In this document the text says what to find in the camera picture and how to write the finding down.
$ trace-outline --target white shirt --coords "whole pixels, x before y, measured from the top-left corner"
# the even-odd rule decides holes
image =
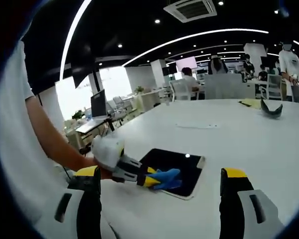
[[[23,43],[19,42],[0,81],[0,160],[14,199],[35,223],[46,200],[67,184],[44,153],[31,125],[25,99],[33,93],[24,59]]]
[[[291,77],[296,75],[299,79],[299,58],[292,51],[282,50],[279,52],[279,63],[281,72],[288,73]],[[292,96],[291,83],[288,80],[285,80],[287,85],[287,95]]]
[[[193,76],[184,75],[183,79],[185,79],[188,90],[190,92],[192,92],[193,87],[199,87],[199,83],[196,81],[196,79]]]

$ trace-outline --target ceiling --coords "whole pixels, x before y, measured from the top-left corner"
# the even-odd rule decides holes
[[[24,37],[26,66],[29,82],[34,91],[40,92],[54,85],[59,78],[62,52],[74,16],[82,0],[51,0],[42,7],[32,21]],[[223,6],[213,0],[217,16],[203,18],[188,23],[163,10],[168,0],[92,0],[74,32],[66,64],[90,65],[95,67],[121,66],[135,56],[166,42],[205,31],[247,28],[268,31],[219,32],[191,37],[178,41],[146,54],[126,67],[149,64],[148,61],[181,56],[197,56],[208,53],[243,51],[243,45],[255,41],[268,48],[268,52],[278,54],[278,43],[290,36],[299,42],[299,1],[285,1],[289,17],[283,17],[281,0],[226,0]],[[294,45],[299,56],[299,46]],[[71,75],[71,69],[64,76]]]

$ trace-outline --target blue cleaning cloth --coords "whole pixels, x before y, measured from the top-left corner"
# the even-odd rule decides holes
[[[159,189],[172,189],[172,188],[178,188],[182,185],[182,180],[176,180],[175,177],[180,173],[179,169],[170,169],[167,172],[162,172],[159,169],[156,171],[156,173],[148,174],[148,177],[151,177],[153,179],[156,179],[157,181],[161,182],[160,184],[157,184],[151,189],[159,190]]]

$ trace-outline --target air conditioner vent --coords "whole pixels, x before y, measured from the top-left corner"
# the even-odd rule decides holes
[[[181,0],[164,7],[164,10],[181,22],[217,15],[212,0]]]

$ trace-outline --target white glove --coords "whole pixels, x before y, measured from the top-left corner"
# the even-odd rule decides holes
[[[100,163],[100,166],[114,171],[121,158],[124,149],[124,140],[118,137],[105,137],[97,135],[91,146],[94,158]]]

